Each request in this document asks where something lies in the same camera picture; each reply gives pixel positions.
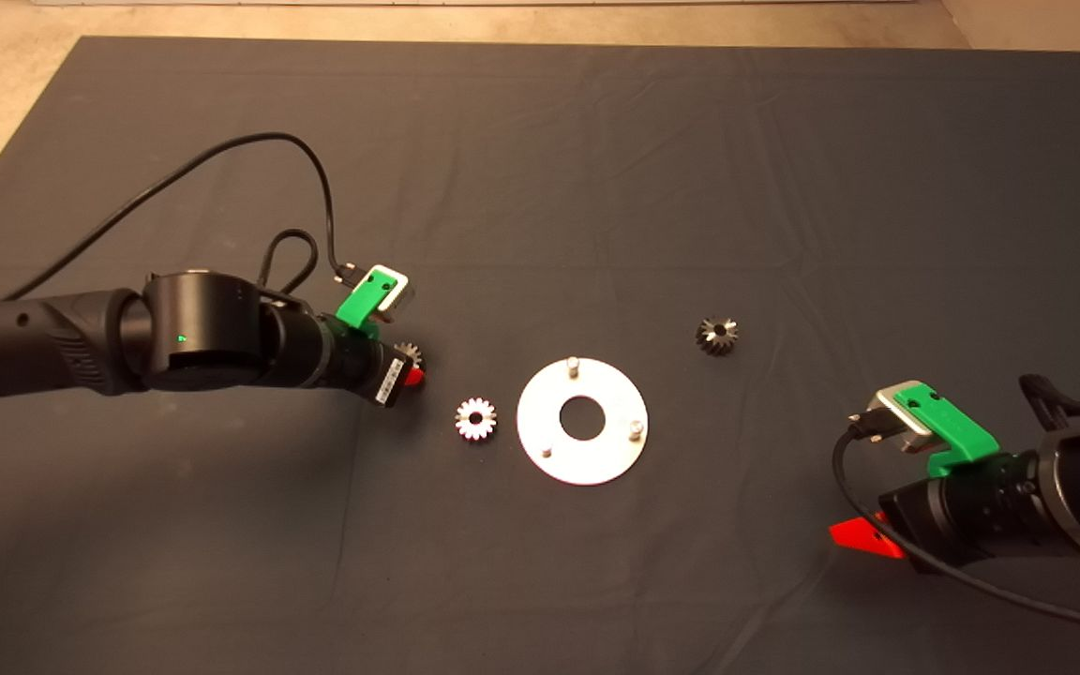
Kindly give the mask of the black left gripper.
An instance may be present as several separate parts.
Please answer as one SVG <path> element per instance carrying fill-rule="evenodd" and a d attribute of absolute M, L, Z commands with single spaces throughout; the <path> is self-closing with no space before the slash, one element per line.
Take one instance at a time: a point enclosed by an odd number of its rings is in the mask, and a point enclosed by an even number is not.
<path fill-rule="evenodd" d="M 343 323 L 325 322 L 326 364 L 319 375 L 324 389 L 347 390 L 357 399 L 391 409 L 406 387 L 419 387 L 426 372 L 411 357 Z"/>

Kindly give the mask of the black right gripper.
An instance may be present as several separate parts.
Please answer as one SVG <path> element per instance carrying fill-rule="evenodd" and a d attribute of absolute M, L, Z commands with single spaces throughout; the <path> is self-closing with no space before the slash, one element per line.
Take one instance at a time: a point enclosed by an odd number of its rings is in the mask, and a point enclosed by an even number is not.
<path fill-rule="evenodd" d="M 1054 524 L 1039 497 L 1034 453 L 996 454 L 917 480 L 877 499 L 889 525 L 913 546 L 951 567 L 1008 557 L 1053 557 Z M 829 526 L 832 542 L 904 561 L 902 546 L 865 517 Z"/>

